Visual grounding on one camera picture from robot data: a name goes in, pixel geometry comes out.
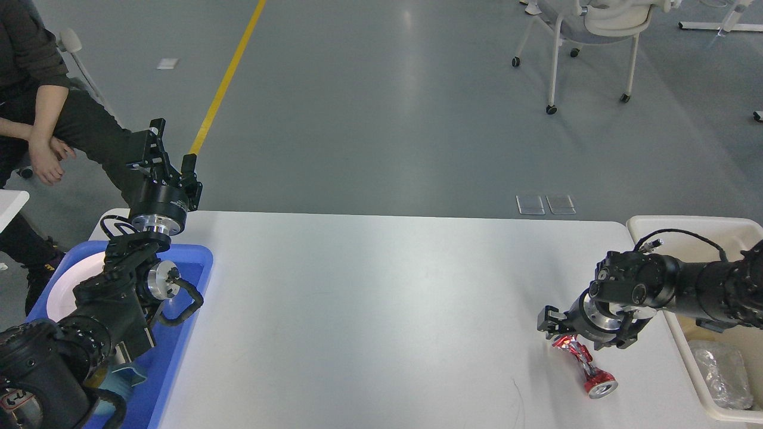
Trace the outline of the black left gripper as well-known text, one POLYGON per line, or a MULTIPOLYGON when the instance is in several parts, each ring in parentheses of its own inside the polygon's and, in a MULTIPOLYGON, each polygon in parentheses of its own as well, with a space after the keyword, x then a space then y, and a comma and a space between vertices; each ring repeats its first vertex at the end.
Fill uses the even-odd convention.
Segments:
POLYGON ((201 200, 198 157, 184 155, 179 174, 163 146, 165 125, 165 119, 151 120, 147 130, 131 133, 126 146, 126 167, 145 176, 128 216, 139 232, 182 233, 188 212, 196 211, 201 200))

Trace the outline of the person's bare forearm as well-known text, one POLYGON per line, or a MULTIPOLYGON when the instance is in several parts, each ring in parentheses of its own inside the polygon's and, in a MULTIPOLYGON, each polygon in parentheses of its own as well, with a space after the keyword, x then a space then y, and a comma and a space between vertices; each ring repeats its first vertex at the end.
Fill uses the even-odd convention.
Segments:
POLYGON ((68 94, 69 89, 60 85, 39 86, 36 90, 33 124, 23 125, 2 119, 2 136, 24 139, 32 148, 48 148, 68 94))

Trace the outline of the person's hand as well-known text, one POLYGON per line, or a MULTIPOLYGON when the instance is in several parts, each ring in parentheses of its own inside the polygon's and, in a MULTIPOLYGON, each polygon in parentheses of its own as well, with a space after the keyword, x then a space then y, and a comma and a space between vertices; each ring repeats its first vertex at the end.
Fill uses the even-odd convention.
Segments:
POLYGON ((55 136, 49 139, 30 138, 28 152, 35 175, 44 185, 49 186, 59 183, 63 178, 65 171, 61 162, 77 157, 73 148, 55 136))

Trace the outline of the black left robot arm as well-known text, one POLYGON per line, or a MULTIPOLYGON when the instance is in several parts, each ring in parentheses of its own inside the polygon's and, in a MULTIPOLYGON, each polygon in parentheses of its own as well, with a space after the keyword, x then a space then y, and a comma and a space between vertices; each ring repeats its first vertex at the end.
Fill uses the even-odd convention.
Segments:
POLYGON ((81 428, 99 403, 113 405, 104 427, 119 428, 126 401, 98 388, 113 359, 131 363, 155 345, 158 322, 177 326, 201 309, 196 286, 160 253, 198 209, 202 184, 186 154, 175 169, 163 146, 164 119, 134 132, 126 166, 142 173, 128 217, 115 216, 104 267, 74 287, 75 309, 59 321, 39 318, 2 333, 2 427, 81 428))

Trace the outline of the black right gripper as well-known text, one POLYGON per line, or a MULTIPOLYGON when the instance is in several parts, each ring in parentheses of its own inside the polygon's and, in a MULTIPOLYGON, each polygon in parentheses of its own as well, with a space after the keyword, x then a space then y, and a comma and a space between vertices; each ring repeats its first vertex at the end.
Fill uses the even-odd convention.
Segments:
POLYGON ((567 312, 545 305, 537 318, 537 331, 551 340, 559 335, 578 334, 594 342, 594 350, 605 347, 626 349, 635 344, 652 318, 635 319, 623 304, 597 301, 581 295, 567 312))

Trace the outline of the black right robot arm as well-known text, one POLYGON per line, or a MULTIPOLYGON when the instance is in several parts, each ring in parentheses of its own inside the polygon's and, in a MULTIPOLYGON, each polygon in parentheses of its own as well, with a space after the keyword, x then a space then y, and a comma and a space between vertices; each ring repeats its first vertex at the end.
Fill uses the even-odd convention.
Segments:
POLYGON ((723 332, 736 326, 761 328, 761 244, 742 259, 687 263, 652 252, 659 243, 648 234, 631 251, 609 251, 595 278, 561 312, 551 305, 538 315, 547 339, 579 334, 596 349, 626 349, 657 310, 692 318, 701 328, 723 332))

